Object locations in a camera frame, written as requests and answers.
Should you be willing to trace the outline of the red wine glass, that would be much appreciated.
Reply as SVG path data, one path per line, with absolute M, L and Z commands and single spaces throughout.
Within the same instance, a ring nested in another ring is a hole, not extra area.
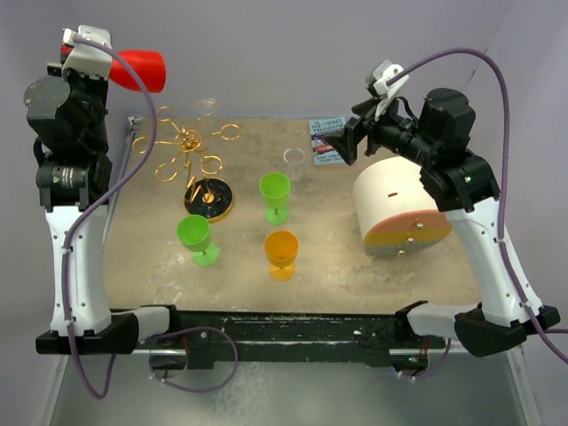
M 158 51 L 126 50 L 119 51 L 118 55 L 131 66 L 149 92 L 159 93 L 163 90 L 167 78 L 167 68 L 164 57 Z M 108 80 L 130 91 L 141 91 L 122 62 L 113 56 L 112 58 L 113 62 Z

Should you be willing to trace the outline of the white round drawer box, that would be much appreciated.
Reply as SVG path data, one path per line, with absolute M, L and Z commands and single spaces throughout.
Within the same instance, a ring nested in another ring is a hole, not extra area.
M 403 256 L 441 242 L 452 226 L 402 157 L 380 160 L 356 178 L 353 200 L 362 244 L 371 256 Z

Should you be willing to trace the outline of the clear wine glass front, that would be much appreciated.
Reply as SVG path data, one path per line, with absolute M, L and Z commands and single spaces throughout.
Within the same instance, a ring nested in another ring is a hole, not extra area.
M 197 102 L 196 108 L 200 117 L 211 117 L 219 110 L 219 103 L 214 98 L 201 99 Z

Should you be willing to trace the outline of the orange wine glass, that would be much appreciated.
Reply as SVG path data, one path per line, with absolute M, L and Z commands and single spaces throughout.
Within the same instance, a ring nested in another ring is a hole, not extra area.
M 293 277 L 298 249 L 298 239 L 290 231 L 275 231 L 265 238 L 264 252 L 274 279 L 284 281 Z

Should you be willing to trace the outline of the gold wine glass rack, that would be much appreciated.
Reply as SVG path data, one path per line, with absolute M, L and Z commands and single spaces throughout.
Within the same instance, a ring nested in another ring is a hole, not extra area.
M 185 174 L 183 204 L 186 212 L 206 217 L 210 223 L 222 220 L 233 207 L 233 190 L 219 177 L 224 168 L 223 160 L 208 152 L 206 142 L 213 138 L 233 142 L 240 138 L 241 127 L 230 122 L 205 132 L 201 124 L 210 117 L 198 114 L 195 123 L 186 126 L 175 123 L 175 110 L 171 106 L 162 106 L 155 114 L 157 122 L 173 127 L 175 136 L 171 140 L 156 140 L 154 146 L 172 146 L 176 150 L 170 160 L 154 169 L 155 178 L 166 184 Z

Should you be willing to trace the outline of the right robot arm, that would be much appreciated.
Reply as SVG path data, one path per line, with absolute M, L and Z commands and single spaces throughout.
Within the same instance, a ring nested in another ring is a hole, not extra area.
M 459 341 L 482 358 L 508 351 L 529 335 L 558 324 L 557 308 L 536 296 L 499 221 L 504 191 L 490 164 L 468 148 L 476 113 L 457 90 L 430 91 L 419 116 L 402 117 L 392 100 L 384 113 L 368 99 L 353 107 L 355 114 L 342 130 L 325 137 L 349 165 L 357 145 L 367 141 L 367 155 L 384 147 L 420 166 L 420 181 L 457 234 L 473 271 L 479 304 L 436 306 L 420 302 L 406 307 L 405 319 L 394 329 L 396 340 L 415 347 L 426 335 Z

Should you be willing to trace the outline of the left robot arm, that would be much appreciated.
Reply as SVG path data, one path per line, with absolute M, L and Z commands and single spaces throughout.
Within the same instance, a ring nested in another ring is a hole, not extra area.
M 51 324 L 35 340 L 40 354 L 130 354 L 151 336 L 161 347 L 179 344 L 183 331 L 168 306 L 112 311 L 103 272 L 103 233 L 109 213 L 105 193 L 112 163 L 105 125 L 110 82 L 135 91 L 131 66 L 151 93 L 163 90 L 167 68 L 157 51 L 121 51 L 103 66 L 60 62 L 24 92 L 27 122 L 36 134 L 35 183 L 45 210 L 54 260 Z

